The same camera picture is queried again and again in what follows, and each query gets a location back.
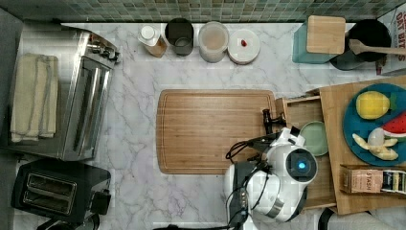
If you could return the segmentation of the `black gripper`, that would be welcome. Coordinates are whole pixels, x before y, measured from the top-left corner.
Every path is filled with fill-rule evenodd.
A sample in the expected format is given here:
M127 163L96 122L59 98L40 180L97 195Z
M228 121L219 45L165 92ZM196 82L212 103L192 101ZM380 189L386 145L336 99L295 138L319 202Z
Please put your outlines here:
M277 118L272 118L271 113L269 109L263 109L262 110L262 121L263 125L265 128L265 133L266 134L271 134L273 132L273 125L286 125L286 120L285 116L283 113L281 113Z

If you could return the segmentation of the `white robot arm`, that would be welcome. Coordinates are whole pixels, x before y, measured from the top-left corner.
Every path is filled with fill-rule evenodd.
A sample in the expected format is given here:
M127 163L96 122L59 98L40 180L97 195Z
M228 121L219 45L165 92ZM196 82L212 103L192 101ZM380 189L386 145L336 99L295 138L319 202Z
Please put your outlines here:
M295 127L274 131L285 124L262 111L265 134L234 144L225 158L231 162L225 174L224 193L228 227L259 230L257 217L287 222L301 213L307 186L315 179L318 163Z

